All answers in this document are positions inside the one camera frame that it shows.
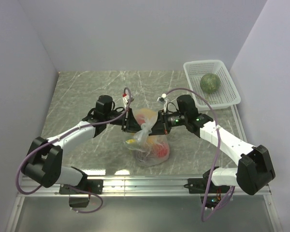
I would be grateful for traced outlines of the pink fake dragon fruit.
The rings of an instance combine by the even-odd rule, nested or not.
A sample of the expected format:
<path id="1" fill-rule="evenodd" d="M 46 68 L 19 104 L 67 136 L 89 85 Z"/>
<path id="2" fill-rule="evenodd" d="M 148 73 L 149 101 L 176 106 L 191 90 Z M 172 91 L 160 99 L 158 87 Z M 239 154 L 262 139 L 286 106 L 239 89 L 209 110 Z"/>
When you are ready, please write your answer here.
<path id="1" fill-rule="evenodd" d="M 153 154 L 154 157 L 162 159 L 162 158 L 168 158 L 170 153 L 170 148 L 168 143 L 163 142 L 160 144 L 155 144 L 153 147 Z"/>

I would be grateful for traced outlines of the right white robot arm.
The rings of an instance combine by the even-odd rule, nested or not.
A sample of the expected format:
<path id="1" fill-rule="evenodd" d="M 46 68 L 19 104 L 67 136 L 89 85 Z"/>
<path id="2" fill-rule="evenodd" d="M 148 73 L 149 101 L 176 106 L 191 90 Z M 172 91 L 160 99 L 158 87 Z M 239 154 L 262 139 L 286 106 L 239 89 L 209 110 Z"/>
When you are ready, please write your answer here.
<path id="1" fill-rule="evenodd" d="M 203 175 L 205 191 L 214 193 L 220 186 L 235 186 L 248 195 L 254 195 L 275 179 L 266 147 L 246 143 L 223 129 L 208 115 L 199 113 L 190 95 L 181 95 L 176 101 L 176 112 L 158 112 L 150 129 L 151 135 L 166 135 L 173 127 L 185 126 L 189 132 L 216 146 L 236 164 L 236 168 L 216 167 L 212 172 L 206 172 Z"/>

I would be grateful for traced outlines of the clear plastic bag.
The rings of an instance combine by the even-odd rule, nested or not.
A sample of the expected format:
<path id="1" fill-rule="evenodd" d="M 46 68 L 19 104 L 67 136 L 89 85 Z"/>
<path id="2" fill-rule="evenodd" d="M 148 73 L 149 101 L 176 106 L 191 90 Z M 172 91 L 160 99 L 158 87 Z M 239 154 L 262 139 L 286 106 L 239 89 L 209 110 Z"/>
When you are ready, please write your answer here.
<path id="1" fill-rule="evenodd" d="M 155 136 L 149 135 L 151 132 L 151 128 L 156 121 L 157 119 L 151 119 L 146 120 L 144 123 L 138 122 L 138 124 L 141 126 L 141 130 L 137 133 L 127 134 L 125 136 L 125 139 L 123 140 L 124 146 L 132 152 L 137 163 L 144 167 L 159 165 L 169 159 L 169 156 L 168 158 L 162 159 L 154 157 L 152 147 L 155 144 L 160 144 L 163 142 L 168 143 L 167 137 L 165 135 L 155 135 Z M 135 139 L 137 142 L 128 145 L 125 143 L 125 141 L 128 139 Z"/>

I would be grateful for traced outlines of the fake orange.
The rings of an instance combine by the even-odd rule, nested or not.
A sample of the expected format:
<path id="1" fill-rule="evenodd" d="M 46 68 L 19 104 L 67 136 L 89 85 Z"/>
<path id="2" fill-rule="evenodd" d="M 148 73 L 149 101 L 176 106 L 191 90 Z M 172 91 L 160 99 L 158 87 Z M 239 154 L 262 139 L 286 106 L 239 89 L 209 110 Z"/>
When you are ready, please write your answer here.
<path id="1" fill-rule="evenodd" d="M 157 119 L 157 112 L 151 109 L 142 108 L 136 112 L 135 117 L 139 123 L 144 123 L 146 120 Z"/>

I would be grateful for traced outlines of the yellow fake banana bunch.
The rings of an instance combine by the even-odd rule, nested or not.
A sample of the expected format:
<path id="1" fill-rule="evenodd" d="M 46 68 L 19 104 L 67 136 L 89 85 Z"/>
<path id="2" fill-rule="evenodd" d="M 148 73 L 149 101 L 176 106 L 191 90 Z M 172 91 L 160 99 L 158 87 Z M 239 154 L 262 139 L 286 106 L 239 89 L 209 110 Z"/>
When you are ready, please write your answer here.
<path id="1" fill-rule="evenodd" d="M 128 139 L 125 141 L 126 144 L 130 145 L 130 144 L 134 144 L 136 143 L 137 141 L 135 139 Z"/>

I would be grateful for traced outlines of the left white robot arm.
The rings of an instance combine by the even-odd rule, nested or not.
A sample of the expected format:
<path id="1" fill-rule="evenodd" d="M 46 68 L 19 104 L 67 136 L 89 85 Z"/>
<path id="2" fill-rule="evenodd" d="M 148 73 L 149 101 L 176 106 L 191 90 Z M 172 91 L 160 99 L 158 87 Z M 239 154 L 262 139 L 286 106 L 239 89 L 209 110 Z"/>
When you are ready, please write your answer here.
<path id="1" fill-rule="evenodd" d="M 95 107 L 71 129 L 48 139 L 34 139 L 21 165 L 21 173 L 45 188 L 62 184 L 70 185 L 76 194 L 86 192 L 87 175 L 77 168 L 64 167 L 63 157 L 85 141 L 100 135 L 107 124 L 124 126 L 131 113 L 129 104 L 134 98 L 125 93 L 122 100 L 124 106 L 120 112 L 114 107 L 112 97 L 101 95 Z"/>

